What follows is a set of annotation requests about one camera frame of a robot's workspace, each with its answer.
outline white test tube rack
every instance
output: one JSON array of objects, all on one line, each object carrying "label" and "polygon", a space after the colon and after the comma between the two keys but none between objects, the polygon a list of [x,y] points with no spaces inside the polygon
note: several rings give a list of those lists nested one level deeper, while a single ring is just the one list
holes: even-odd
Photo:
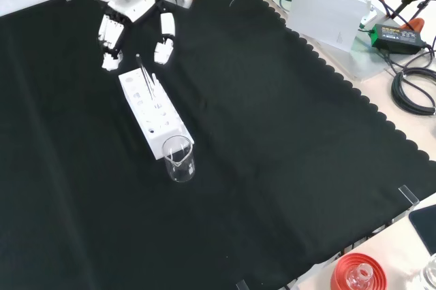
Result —
[{"label": "white test tube rack", "polygon": [[185,124],[172,105],[155,74],[147,86],[141,69],[119,76],[124,95],[156,159],[163,157],[162,145],[174,135],[183,135],[193,143]]}]

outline black cloth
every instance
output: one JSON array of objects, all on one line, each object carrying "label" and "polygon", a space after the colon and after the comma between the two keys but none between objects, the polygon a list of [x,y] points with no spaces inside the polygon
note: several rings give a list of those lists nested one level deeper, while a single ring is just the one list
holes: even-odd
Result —
[{"label": "black cloth", "polygon": [[435,164],[262,0],[170,7],[132,29],[117,73],[154,72],[190,130],[172,182],[116,74],[94,0],[0,19],[2,289],[278,289],[436,191]]}]

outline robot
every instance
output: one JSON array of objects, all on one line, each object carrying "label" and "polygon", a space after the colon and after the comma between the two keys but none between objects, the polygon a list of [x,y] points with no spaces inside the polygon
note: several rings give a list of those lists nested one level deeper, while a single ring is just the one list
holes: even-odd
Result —
[{"label": "robot", "polygon": [[189,8],[193,0],[99,0],[105,4],[105,12],[98,31],[98,42],[103,50],[102,67],[108,71],[117,69],[123,59],[123,40],[136,23],[145,19],[158,8],[161,12],[162,42],[155,49],[155,62],[166,64],[172,54],[176,28],[172,13],[166,11],[163,1]]}]

